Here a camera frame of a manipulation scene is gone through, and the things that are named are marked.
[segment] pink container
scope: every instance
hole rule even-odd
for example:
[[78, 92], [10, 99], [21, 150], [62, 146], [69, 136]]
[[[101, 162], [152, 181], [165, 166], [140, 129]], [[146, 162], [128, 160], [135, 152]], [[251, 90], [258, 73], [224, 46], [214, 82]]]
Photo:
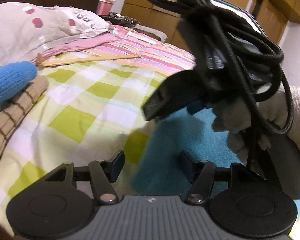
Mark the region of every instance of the pink container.
[[114, 5], [114, 1], [106, 0], [106, 1], [99, 1], [97, 7], [97, 14], [98, 15], [109, 15], [112, 5]]

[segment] wooden back scratcher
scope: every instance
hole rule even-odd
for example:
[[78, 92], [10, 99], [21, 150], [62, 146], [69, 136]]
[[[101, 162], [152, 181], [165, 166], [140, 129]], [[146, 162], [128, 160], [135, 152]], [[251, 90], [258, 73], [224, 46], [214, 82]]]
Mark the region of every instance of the wooden back scratcher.
[[67, 65], [72, 63], [82, 63], [82, 62], [89, 62], [89, 61], [101, 61], [101, 60], [115, 60], [115, 59], [122, 59], [122, 58], [135, 58], [141, 57], [139, 54], [132, 54], [132, 55], [106, 55], [106, 56], [92, 56], [86, 58], [69, 58], [69, 59], [57, 59], [57, 60], [45, 60], [42, 61], [42, 55], [40, 53], [37, 54], [37, 66], [42, 67], [53, 67], [53, 66], [60, 66], [60, 65]]

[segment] gloved hand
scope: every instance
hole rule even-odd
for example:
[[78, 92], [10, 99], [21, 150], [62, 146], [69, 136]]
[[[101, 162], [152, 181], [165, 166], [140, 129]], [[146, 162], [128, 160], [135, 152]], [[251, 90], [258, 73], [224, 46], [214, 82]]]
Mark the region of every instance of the gloved hand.
[[[300, 88], [290, 88], [294, 103], [294, 121], [288, 136], [300, 150]], [[273, 121], [282, 128], [286, 122], [288, 113], [283, 87], [281, 86], [272, 98], [264, 102], [259, 102], [258, 108], [265, 119]], [[213, 130], [228, 130], [228, 147], [238, 155], [238, 158], [243, 163], [246, 163], [248, 148], [244, 144], [241, 131], [251, 126], [251, 114], [247, 106], [241, 98], [237, 98], [231, 103], [222, 101], [214, 107], [213, 113], [217, 116], [212, 124]], [[261, 149], [271, 147], [268, 137], [264, 134], [260, 136], [258, 143]]]

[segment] black cable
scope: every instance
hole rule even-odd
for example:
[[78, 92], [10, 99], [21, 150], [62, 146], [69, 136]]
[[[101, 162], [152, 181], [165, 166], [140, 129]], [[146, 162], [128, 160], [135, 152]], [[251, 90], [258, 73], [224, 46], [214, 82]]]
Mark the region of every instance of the black cable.
[[[217, 41], [218, 49], [226, 59], [226, 68], [234, 84], [237, 85], [240, 95], [251, 112], [251, 117], [256, 120], [258, 127], [266, 134], [286, 134], [293, 121], [293, 102], [290, 87], [280, 63], [284, 55], [282, 50], [266, 36], [255, 31], [246, 20], [230, 10], [214, 6], [210, 0], [148, 0], [163, 9], [193, 17], [200, 23], [209, 23], [211, 35]], [[252, 43], [260, 53], [254, 53], [236, 45], [230, 34]], [[253, 89], [248, 69], [268, 72], [271, 74], [270, 88], [260, 94]], [[273, 126], [261, 115], [257, 102], [271, 98], [283, 84], [288, 106], [287, 121], [282, 129]]]

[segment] blue knitted fabric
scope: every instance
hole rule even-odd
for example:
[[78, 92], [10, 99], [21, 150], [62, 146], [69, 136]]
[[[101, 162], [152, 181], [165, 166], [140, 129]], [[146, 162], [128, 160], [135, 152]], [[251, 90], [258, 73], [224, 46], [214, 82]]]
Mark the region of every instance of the blue knitted fabric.
[[0, 109], [3, 103], [21, 91], [37, 75], [37, 68], [30, 62], [0, 66]]
[[[180, 151], [188, 151], [197, 160], [210, 160], [219, 167], [230, 167], [240, 160], [226, 145], [227, 132], [211, 128], [215, 115], [204, 109], [195, 115], [186, 108], [160, 121], [148, 139], [131, 187], [141, 195], [181, 195], [191, 184], [179, 168]], [[226, 182], [215, 182], [212, 197], [227, 189]], [[300, 200], [295, 201], [300, 218]]]

